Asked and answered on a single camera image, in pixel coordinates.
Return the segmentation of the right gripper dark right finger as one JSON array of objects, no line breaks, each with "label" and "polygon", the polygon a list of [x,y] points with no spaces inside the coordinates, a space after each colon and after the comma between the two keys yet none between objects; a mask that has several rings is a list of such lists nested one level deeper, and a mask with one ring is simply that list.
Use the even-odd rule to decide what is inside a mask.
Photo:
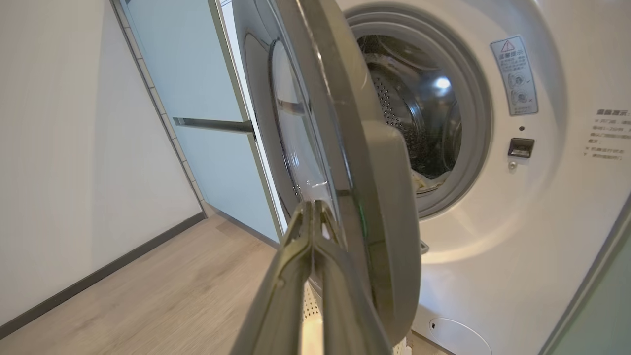
[{"label": "right gripper dark right finger", "polygon": [[320,200],[313,207],[313,270],[322,290],[325,355],[390,355],[392,346],[347,251],[338,243],[338,226]]}]

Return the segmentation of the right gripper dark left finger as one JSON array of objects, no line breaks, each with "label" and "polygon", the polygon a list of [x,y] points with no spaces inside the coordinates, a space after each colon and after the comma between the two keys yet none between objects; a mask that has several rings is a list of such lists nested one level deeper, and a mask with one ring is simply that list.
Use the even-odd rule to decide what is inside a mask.
[{"label": "right gripper dark left finger", "polygon": [[231,348],[233,355],[297,355],[304,285],[311,274],[314,203],[295,210]]}]

